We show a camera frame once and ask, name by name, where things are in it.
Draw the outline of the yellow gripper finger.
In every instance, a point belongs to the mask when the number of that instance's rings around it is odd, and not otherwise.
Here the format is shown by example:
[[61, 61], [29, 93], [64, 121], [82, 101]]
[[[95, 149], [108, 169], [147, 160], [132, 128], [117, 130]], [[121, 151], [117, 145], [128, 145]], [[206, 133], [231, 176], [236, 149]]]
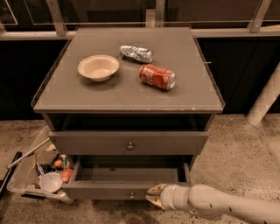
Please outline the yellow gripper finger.
[[161, 183], [161, 184], [155, 185], [152, 188], [148, 189], [147, 193], [149, 195], [160, 195], [165, 187], [166, 187], [166, 184]]
[[146, 199], [153, 205], [160, 207], [161, 209], [165, 210], [165, 207], [163, 206], [160, 197], [157, 195], [146, 195]]

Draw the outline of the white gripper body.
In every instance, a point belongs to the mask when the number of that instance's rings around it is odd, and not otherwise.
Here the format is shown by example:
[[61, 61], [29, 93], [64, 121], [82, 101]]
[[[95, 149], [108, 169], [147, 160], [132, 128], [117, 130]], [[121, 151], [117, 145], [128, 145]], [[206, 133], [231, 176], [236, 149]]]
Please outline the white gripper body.
[[188, 200], [189, 191], [187, 186], [165, 186], [159, 196], [161, 207], [166, 211], [191, 211], [193, 207]]

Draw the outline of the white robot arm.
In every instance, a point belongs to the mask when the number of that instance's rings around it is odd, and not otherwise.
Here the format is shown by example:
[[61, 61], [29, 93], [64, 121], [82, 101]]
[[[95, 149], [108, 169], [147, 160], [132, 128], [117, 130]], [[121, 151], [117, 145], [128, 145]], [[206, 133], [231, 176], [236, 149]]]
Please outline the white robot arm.
[[204, 219], [225, 214], [250, 224], [280, 224], [280, 203], [230, 195], [209, 185], [159, 184], [146, 199], [165, 211], [185, 211]]

